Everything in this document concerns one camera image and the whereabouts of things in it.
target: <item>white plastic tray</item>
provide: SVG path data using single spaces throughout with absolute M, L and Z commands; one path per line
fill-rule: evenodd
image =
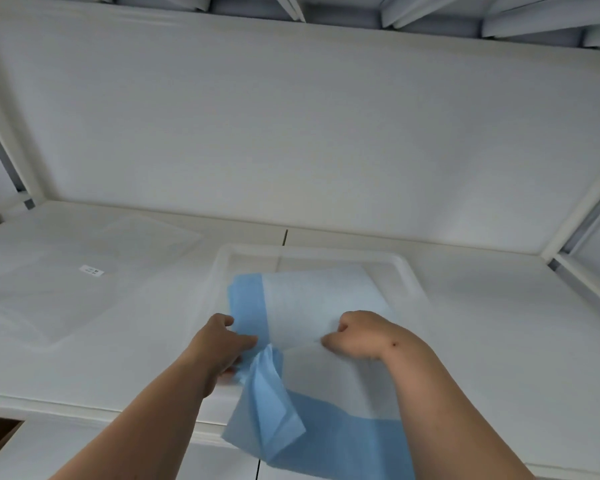
M 349 264 L 360 264 L 365 268 L 401 325 L 428 343 L 435 340 L 427 323 L 427 297 L 404 257 L 380 251 L 248 244 L 226 244 L 218 251 L 201 295 L 204 299 L 194 315 L 197 320 L 191 327 L 190 336 L 212 314 L 230 313 L 227 286 L 238 274 L 307 271 Z M 209 400 L 203 402 L 198 421 L 226 424 L 239 396 L 240 387 L 236 385 L 216 387 Z

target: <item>skin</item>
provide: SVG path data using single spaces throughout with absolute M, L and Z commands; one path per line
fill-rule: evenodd
M 257 343 L 228 330 L 232 323 L 213 315 L 182 355 L 51 480 L 174 480 L 202 400 Z M 534 478 L 410 331 L 371 312 L 348 312 L 322 343 L 385 364 L 419 480 Z

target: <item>forearm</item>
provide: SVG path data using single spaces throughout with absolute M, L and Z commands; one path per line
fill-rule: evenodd
M 186 452 L 210 377 L 181 356 L 52 480 L 172 480 Z
M 395 382 L 417 478 L 534 478 L 424 342 L 398 336 L 383 361 Z

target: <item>label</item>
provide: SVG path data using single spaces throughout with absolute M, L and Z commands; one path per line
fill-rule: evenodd
M 83 273 L 87 273 L 90 274 L 92 276 L 95 276 L 96 278 L 101 277 L 104 274 L 104 271 L 101 271 L 99 269 L 96 269 L 94 267 L 91 266 L 87 266 L 86 264 L 83 266 L 80 266 L 80 271 Z

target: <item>transparent plastic bag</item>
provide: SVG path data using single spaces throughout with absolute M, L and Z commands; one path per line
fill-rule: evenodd
M 202 238 L 132 214 L 0 276 L 0 330 L 49 346 L 102 315 Z

